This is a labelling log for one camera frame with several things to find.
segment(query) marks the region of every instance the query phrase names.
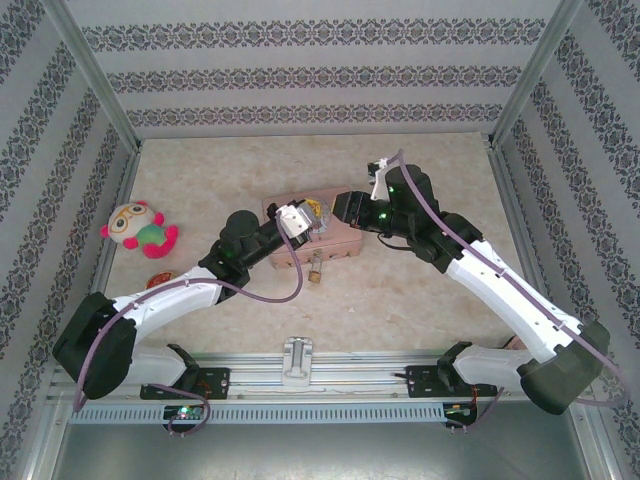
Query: toy face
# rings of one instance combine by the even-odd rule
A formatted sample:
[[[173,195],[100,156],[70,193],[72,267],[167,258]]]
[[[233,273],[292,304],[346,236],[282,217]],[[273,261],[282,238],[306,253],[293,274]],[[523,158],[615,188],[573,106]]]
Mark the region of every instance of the toy face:
[[[120,205],[109,218],[109,237],[117,243],[135,237],[147,225],[153,223],[155,212],[146,205],[127,203]]]

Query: red object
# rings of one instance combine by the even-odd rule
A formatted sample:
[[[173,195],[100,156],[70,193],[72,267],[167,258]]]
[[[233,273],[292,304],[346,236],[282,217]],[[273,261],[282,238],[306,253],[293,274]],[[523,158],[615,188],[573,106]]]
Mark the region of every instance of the red object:
[[[138,248],[138,239],[136,237],[125,238],[122,244],[127,250],[134,250]]]
[[[161,227],[164,223],[164,215],[160,212],[156,213],[156,216],[153,218],[153,223]]]
[[[147,289],[162,285],[169,280],[176,278],[176,274],[171,271],[160,272],[149,279],[147,282]]]
[[[148,243],[147,245],[142,247],[142,253],[144,253],[148,258],[153,259],[164,257],[176,244],[176,240],[178,239],[179,234],[180,229],[175,225],[167,227],[164,232],[164,235],[167,238],[165,242],[162,245],[154,245],[152,243]]]

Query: black bracket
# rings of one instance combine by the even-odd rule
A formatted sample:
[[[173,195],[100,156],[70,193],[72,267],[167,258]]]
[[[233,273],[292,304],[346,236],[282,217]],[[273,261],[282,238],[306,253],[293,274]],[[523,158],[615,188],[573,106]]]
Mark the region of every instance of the black bracket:
[[[404,374],[395,374],[396,377],[407,380],[409,398],[451,398],[473,396],[473,385],[460,383],[455,389],[450,389],[438,376],[437,365],[409,365]],[[498,389],[493,385],[479,384],[478,397],[495,397]]]
[[[231,370],[228,368],[202,368],[179,345],[171,343],[167,346],[182,358],[187,367],[178,381],[171,385],[173,388],[200,395],[207,400],[227,399]],[[143,400],[180,400],[190,397],[165,392],[150,385],[142,385],[140,387],[140,398]]]
[[[458,427],[458,424],[471,425],[478,419],[478,406],[474,402],[469,403],[443,403],[444,416],[456,423],[447,422],[446,427]]]
[[[200,368],[196,384],[189,390],[207,400],[226,400],[229,393],[229,378],[231,370],[228,368]],[[190,397],[178,395],[176,393],[165,392],[149,385],[140,387],[140,398],[142,400],[181,400],[187,399],[190,402],[197,402]]]

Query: gray metal panel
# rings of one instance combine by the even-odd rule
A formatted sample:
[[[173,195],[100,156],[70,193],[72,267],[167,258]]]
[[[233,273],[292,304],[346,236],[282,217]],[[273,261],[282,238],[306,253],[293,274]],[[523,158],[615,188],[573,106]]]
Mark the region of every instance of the gray metal panel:
[[[571,420],[501,404],[468,435],[436,424],[210,425],[170,438],[159,426],[70,425],[54,478],[589,478]]]

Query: orange object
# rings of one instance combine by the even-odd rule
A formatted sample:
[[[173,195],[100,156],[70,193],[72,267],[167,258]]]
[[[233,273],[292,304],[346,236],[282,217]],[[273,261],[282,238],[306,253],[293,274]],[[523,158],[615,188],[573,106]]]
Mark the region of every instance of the orange object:
[[[176,278],[176,274],[171,271],[156,273],[147,282],[147,289],[157,287],[158,285],[168,282],[169,280],[173,280],[174,278]]]
[[[264,219],[268,220],[267,207],[272,203],[281,207],[291,200],[307,200],[316,216],[320,217],[322,225],[311,232],[311,241],[296,251],[300,261],[311,263],[314,255],[319,256],[323,262],[354,257],[360,255],[362,249],[362,232],[342,223],[331,213],[336,196],[348,191],[350,191],[349,187],[336,187],[265,198],[262,201]],[[293,266],[293,259],[286,247],[281,247],[272,253],[269,260],[275,268]]]

